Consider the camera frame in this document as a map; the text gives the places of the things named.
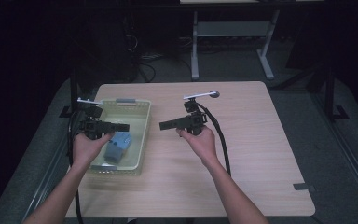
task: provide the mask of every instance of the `wooden table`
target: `wooden table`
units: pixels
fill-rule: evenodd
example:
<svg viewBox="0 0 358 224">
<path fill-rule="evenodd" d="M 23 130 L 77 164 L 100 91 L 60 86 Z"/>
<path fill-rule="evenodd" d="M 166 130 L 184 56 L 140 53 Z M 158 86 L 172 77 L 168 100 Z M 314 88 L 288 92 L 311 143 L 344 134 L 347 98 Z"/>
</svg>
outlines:
<svg viewBox="0 0 358 224">
<path fill-rule="evenodd" d="M 162 121 L 187 115 L 185 94 L 216 90 L 219 98 L 200 97 L 220 123 L 227 141 L 233 179 L 266 216 L 311 216 L 309 192 L 268 90 L 262 82 L 189 82 L 102 85 L 96 100 L 135 98 L 152 102 L 141 175 L 86 174 L 80 187 L 84 217 L 226 217 L 213 180 L 186 140 Z M 224 164 L 220 139 L 217 153 Z M 75 217 L 75 203 L 67 213 Z"/>
</svg>

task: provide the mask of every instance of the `person's right hand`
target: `person's right hand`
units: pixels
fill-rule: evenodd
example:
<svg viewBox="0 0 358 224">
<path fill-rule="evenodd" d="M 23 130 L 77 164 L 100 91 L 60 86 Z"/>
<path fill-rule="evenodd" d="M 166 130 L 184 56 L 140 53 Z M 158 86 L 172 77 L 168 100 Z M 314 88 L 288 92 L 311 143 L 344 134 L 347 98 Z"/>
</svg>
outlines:
<svg viewBox="0 0 358 224">
<path fill-rule="evenodd" d="M 179 136 L 185 138 L 206 167 L 219 162 L 216 155 L 214 134 L 210 128 L 203 126 L 199 135 L 193 135 L 182 129 L 176 129 L 176 132 Z"/>
<path fill-rule="evenodd" d="M 101 148 L 115 133 L 106 133 L 103 137 L 91 140 L 84 133 L 75 136 L 74 139 L 74 166 L 89 168 L 91 162 L 98 156 Z"/>
</svg>

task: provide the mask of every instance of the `plastic bin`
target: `plastic bin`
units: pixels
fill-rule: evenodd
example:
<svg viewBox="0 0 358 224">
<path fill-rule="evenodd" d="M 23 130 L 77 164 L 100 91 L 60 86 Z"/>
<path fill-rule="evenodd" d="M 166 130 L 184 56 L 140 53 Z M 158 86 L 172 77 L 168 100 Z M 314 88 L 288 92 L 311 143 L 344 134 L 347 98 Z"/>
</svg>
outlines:
<svg viewBox="0 0 358 224">
<path fill-rule="evenodd" d="M 102 121 L 130 124 L 131 144 L 119 162 L 106 161 L 103 146 L 91 163 L 89 172 L 102 175 L 139 175 L 145 154 L 145 142 L 150 121 L 151 102 L 137 99 L 104 99 L 100 107 Z"/>
</svg>

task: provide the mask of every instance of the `black tape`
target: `black tape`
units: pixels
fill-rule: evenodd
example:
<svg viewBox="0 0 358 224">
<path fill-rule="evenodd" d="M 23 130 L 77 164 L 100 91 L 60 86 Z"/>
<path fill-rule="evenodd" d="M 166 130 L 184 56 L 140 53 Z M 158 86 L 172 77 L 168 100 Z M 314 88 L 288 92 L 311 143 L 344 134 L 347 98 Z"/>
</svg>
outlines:
<svg viewBox="0 0 358 224">
<path fill-rule="evenodd" d="M 301 183 L 301 184 L 293 184 L 293 187 L 295 187 L 295 190 L 304 190 L 307 189 L 309 192 L 315 192 L 316 189 L 314 186 L 312 185 L 308 185 L 306 183 Z"/>
</svg>

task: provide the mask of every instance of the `blue object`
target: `blue object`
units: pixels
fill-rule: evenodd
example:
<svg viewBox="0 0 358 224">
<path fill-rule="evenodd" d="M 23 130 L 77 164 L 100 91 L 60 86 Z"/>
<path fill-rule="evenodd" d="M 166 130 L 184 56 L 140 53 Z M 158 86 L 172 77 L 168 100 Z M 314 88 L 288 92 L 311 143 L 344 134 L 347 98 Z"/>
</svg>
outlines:
<svg viewBox="0 0 358 224">
<path fill-rule="evenodd" d="M 129 148 L 132 141 L 129 132 L 116 132 L 107 144 L 107 149 L 104 154 L 106 161 L 119 162 L 125 150 Z"/>
</svg>

